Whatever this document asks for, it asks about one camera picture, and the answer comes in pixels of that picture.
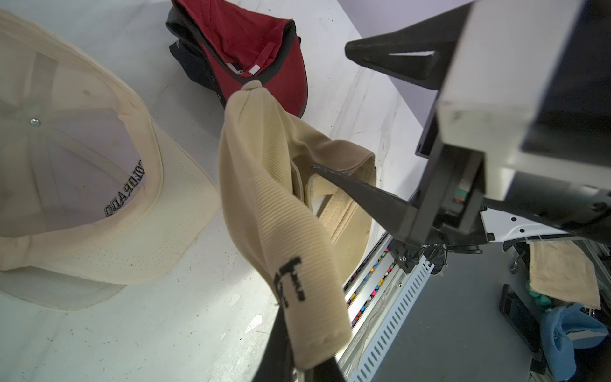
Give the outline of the cream Colorado baseball cap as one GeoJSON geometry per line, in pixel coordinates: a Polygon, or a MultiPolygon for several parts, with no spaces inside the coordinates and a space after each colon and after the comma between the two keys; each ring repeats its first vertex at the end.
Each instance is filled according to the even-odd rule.
{"type": "Polygon", "coordinates": [[[1,12],[2,293],[80,310],[160,279],[219,204],[126,83],[1,12]]]}

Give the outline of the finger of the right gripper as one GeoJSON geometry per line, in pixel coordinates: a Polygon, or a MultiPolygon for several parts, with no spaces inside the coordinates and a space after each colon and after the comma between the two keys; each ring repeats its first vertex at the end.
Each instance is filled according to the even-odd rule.
{"type": "Polygon", "coordinates": [[[345,56],[364,68],[439,90],[471,7],[467,3],[402,30],[350,41],[345,56]]]}

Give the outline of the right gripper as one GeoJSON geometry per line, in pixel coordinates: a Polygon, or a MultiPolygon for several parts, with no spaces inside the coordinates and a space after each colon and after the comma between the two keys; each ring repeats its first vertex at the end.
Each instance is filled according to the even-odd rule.
{"type": "Polygon", "coordinates": [[[313,164],[311,169],[339,189],[406,244],[420,245],[411,230],[427,224],[450,245],[474,246],[491,231],[482,210],[504,213],[556,229],[571,237],[610,244],[610,196],[607,189],[571,183],[579,165],[525,154],[521,145],[533,115],[489,105],[436,107],[423,128],[417,153],[428,160],[409,201],[364,181],[313,164]]]}

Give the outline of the tan dark-brim baseball cap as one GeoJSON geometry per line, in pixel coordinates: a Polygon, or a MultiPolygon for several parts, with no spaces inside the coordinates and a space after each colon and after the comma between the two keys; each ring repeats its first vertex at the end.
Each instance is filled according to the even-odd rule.
{"type": "Polygon", "coordinates": [[[327,361],[351,337],[343,287],[372,226],[358,203],[313,165],[376,182],[372,151],[310,127],[259,81],[229,98],[220,144],[225,223],[274,292],[301,370],[327,361]]]}

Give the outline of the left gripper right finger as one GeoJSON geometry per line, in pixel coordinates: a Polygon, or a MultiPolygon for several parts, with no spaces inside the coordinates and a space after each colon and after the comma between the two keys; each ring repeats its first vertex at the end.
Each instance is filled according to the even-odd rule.
{"type": "Polygon", "coordinates": [[[334,357],[305,371],[305,382],[345,382],[337,361],[334,357]]]}

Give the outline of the red baseball cap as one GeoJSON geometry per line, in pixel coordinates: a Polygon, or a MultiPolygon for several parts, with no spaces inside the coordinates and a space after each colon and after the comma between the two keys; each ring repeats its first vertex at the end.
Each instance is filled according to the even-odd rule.
{"type": "Polygon", "coordinates": [[[248,11],[228,1],[174,1],[166,28],[191,81],[226,103],[250,81],[261,84],[297,117],[308,100],[306,66],[294,21],[248,11]]]}

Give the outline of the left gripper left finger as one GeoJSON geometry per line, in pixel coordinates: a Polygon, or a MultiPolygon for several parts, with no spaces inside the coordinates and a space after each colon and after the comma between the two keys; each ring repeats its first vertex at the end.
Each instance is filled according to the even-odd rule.
{"type": "Polygon", "coordinates": [[[283,308],[278,309],[267,347],[253,382],[291,382],[294,360],[283,308]]]}

